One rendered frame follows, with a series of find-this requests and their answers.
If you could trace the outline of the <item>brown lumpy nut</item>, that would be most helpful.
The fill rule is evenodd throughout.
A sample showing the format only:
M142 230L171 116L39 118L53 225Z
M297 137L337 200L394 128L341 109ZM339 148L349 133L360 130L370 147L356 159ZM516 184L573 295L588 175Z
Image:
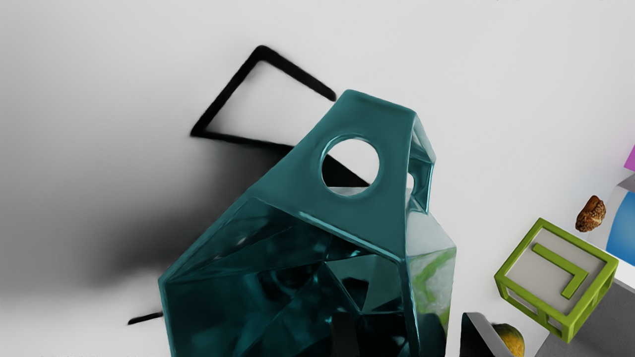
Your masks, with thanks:
M605 203L599 197L591 196L578 214L574 228L578 232L590 232L602 224L605 215Z

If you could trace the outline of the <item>green frame letter cube block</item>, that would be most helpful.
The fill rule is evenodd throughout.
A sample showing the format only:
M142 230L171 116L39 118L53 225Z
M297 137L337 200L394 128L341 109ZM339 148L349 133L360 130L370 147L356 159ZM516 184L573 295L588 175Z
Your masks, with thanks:
M539 218L495 273L501 298L570 343L610 289L619 260Z

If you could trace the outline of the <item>white box with blue print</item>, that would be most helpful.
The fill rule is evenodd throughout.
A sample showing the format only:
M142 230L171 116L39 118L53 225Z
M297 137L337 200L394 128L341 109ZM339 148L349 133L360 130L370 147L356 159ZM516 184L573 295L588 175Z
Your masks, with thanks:
M635 267L635 174L615 186L606 215L589 241Z

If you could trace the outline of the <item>teal faceted mug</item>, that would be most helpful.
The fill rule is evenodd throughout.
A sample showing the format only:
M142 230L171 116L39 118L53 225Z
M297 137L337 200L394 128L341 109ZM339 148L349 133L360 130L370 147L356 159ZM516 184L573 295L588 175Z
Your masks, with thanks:
M159 278L172 357L445 357L456 245L415 111L347 90Z

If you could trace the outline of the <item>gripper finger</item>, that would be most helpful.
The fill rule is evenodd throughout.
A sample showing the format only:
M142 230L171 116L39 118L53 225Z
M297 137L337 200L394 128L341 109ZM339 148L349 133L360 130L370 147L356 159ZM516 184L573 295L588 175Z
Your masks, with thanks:
M459 357L508 357L508 348L483 314L465 312Z

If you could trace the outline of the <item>yellow-orange round fruit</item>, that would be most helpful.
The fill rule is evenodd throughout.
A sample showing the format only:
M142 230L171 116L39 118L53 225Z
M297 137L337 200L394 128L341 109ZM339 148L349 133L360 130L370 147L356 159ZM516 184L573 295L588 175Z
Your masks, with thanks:
M524 357L525 342L517 328L507 323L492 324L492 327L514 357Z

